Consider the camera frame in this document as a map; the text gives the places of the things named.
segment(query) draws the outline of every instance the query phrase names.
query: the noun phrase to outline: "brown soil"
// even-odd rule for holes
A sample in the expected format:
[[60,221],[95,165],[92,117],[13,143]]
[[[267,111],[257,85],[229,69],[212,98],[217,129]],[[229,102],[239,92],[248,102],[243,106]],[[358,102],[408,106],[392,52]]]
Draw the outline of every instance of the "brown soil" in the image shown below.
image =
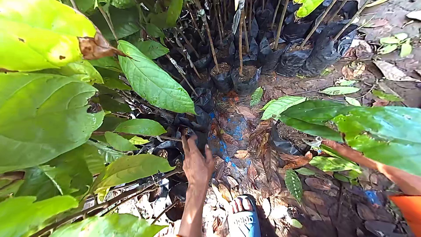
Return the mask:
[[243,66],[242,76],[240,76],[240,80],[249,81],[254,76],[256,71],[257,71],[257,68],[255,66]]
[[218,63],[218,68],[219,68],[219,73],[216,72],[216,67],[213,67],[212,70],[210,71],[210,75],[216,76],[218,74],[226,73],[231,70],[231,66],[226,62]]

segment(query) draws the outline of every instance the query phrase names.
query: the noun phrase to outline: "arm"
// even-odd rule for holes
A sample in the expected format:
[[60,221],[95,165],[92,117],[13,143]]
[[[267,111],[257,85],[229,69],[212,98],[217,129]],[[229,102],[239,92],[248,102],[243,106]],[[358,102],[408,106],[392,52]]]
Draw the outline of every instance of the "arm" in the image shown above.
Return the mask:
[[215,166],[215,159],[209,146],[206,145],[206,158],[204,158],[196,146],[196,139],[196,136],[188,140],[182,137],[185,154],[183,170],[189,181],[179,231],[179,235],[182,237],[199,237],[202,235],[203,205],[209,179]]

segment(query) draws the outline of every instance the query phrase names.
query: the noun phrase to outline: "human hand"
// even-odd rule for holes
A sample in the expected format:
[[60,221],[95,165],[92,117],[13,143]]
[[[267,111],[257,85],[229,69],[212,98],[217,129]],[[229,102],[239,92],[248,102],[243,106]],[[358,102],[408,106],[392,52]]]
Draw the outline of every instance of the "human hand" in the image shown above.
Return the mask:
[[206,158],[203,157],[196,146],[196,139],[197,136],[192,136],[188,140],[185,136],[181,138],[185,154],[183,170],[189,181],[189,186],[207,187],[215,167],[215,159],[207,144],[205,147]]

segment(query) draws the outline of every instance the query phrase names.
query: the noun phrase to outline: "wooden stick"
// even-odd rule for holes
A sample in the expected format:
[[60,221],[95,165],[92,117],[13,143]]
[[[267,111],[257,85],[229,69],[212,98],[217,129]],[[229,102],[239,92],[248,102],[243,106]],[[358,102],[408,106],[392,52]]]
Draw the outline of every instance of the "wooden stick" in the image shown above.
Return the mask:
[[337,41],[341,34],[352,24],[355,18],[364,10],[365,6],[370,2],[370,0],[366,0],[365,3],[362,5],[360,9],[355,13],[355,15],[349,20],[349,22],[338,32],[338,34],[333,38],[333,41]]
[[278,49],[279,36],[281,35],[282,24],[284,23],[284,18],[287,12],[288,2],[289,0],[285,0],[284,8],[282,9],[281,19],[279,19],[278,31],[276,32],[276,37],[275,37],[275,45],[273,46],[274,50]]
[[278,4],[276,5],[275,12],[273,13],[272,24],[270,24],[270,29],[273,29],[273,25],[275,24],[276,13],[278,12],[280,4],[281,4],[281,0],[279,0]]
[[329,10],[333,7],[333,5],[336,3],[337,0],[332,0],[332,2],[329,4],[328,8],[326,8],[325,12],[321,16],[319,16],[319,20],[316,21],[314,24],[313,29],[310,31],[310,33],[307,35],[307,37],[304,39],[303,43],[301,43],[300,48],[303,48],[304,45],[307,43],[307,41],[310,39],[311,35],[316,31],[317,27],[319,27],[320,23],[323,21],[324,17],[328,14]]

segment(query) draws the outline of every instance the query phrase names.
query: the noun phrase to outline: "dead leaf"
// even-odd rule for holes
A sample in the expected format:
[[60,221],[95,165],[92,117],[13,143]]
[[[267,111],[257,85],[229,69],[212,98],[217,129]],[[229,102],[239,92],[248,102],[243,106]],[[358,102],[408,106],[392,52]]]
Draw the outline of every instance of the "dead leaf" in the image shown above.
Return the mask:
[[407,76],[402,70],[397,68],[391,63],[385,62],[385,61],[375,61],[373,62],[383,73],[384,77],[387,80],[391,81],[416,81],[421,82],[418,79],[415,79],[413,77]]
[[225,141],[226,144],[230,144],[230,145],[234,145],[236,147],[240,147],[238,142],[228,133],[222,134],[222,138],[223,138],[223,140]]
[[319,178],[306,178],[305,182],[308,186],[313,187],[315,189],[320,189],[320,190],[330,190],[331,188],[339,189],[330,180],[321,180]]
[[253,120],[253,119],[257,118],[254,115],[253,111],[250,108],[248,108],[248,107],[245,107],[245,106],[237,106],[237,109],[240,112],[240,114],[244,115],[244,117],[246,119]]
[[234,157],[238,159],[247,159],[250,157],[250,153],[248,150],[238,150],[236,154],[234,154]]
[[313,158],[312,153],[308,151],[305,156],[297,156],[295,159],[290,160],[288,164],[284,166],[284,169],[286,170],[286,169],[295,169],[295,168],[303,167],[304,165],[308,164],[312,160],[312,158]]
[[310,201],[314,204],[317,204],[317,205],[324,205],[325,204],[322,197],[316,192],[304,191],[303,196],[306,200],[308,200],[308,201]]

